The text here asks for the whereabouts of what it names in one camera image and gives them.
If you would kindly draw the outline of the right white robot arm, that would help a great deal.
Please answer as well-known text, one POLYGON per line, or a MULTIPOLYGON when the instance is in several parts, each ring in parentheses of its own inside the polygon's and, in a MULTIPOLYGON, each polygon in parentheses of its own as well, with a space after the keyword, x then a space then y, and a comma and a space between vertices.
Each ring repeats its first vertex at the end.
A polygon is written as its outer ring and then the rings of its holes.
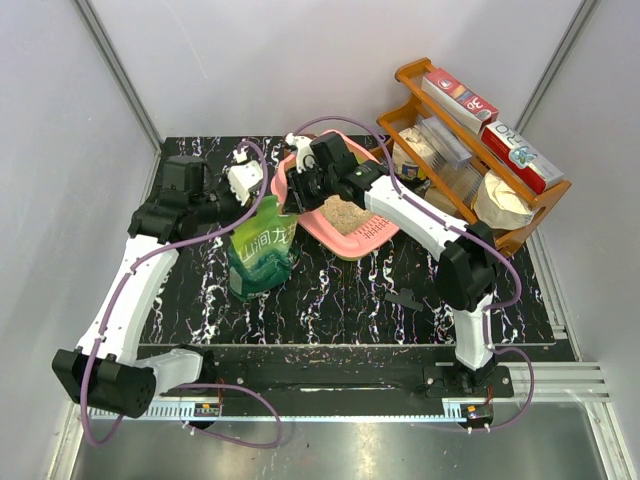
POLYGON ((456 361, 443 383, 468 396, 480 394, 496 368, 483 318, 497 276, 490 228, 441 212, 400 184, 382 163, 359 161, 337 132, 315 139, 289 134, 285 142, 295 155, 294 166, 285 170, 285 212, 311 212, 339 196, 390 221, 437 261, 435 288, 452 310, 456 334, 456 361))

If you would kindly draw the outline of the black bag clip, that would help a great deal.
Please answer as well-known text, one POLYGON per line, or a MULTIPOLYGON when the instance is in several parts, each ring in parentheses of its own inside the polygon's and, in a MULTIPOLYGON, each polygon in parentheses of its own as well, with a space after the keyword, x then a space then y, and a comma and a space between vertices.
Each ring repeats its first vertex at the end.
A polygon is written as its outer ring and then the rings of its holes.
POLYGON ((411 289, 401 288, 398 293, 387 292, 384 298, 387 302, 413 311, 422 312, 424 310, 423 304, 415 299, 411 289))

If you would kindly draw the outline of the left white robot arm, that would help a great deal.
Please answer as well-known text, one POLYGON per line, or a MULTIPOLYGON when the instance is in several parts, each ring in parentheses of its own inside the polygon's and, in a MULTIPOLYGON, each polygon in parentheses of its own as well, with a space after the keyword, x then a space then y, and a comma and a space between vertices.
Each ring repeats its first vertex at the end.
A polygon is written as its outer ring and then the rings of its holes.
POLYGON ((60 349, 52 370, 76 403, 140 417, 152 400, 184 385, 195 395, 213 390, 215 369, 194 347, 176 347, 141 360, 144 323, 184 241, 199 228, 238 220, 263 180, 263 170, 244 154, 219 180, 204 159, 168 158, 156 185, 134 212, 117 275, 95 319, 73 350, 60 349))

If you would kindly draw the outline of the green cat litter bag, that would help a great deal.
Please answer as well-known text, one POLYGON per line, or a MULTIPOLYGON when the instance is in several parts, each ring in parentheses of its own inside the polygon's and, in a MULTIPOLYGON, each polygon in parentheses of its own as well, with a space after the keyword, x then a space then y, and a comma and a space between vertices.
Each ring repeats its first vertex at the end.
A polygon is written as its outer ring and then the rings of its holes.
POLYGON ((256 214, 234 231, 227 253, 229 286, 238 299, 249 301, 289 279, 297 225, 298 216, 283 214, 279 198, 269 195, 256 214))

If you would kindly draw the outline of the pink green litter box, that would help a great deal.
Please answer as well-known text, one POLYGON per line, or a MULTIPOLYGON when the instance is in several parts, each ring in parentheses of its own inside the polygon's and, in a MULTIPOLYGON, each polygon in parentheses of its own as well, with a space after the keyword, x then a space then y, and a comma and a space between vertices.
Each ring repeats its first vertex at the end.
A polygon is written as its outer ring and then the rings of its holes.
MULTIPOLYGON (((354 141, 356 136, 347 137, 342 133, 341 136, 359 163, 378 161, 381 154, 374 154, 354 141)), ((271 180, 271 193, 278 197, 280 203, 284 202, 287 190, 285 173, 293 167, 295 154, 291 147, 285 146, 284 158, 271 180)), ((378 249, 399 231, 399 227, 389 220, 342 201, 337 195, 326 200, 319 209, 299 215, 298 225, 332 253, 350 261, 378 249)))

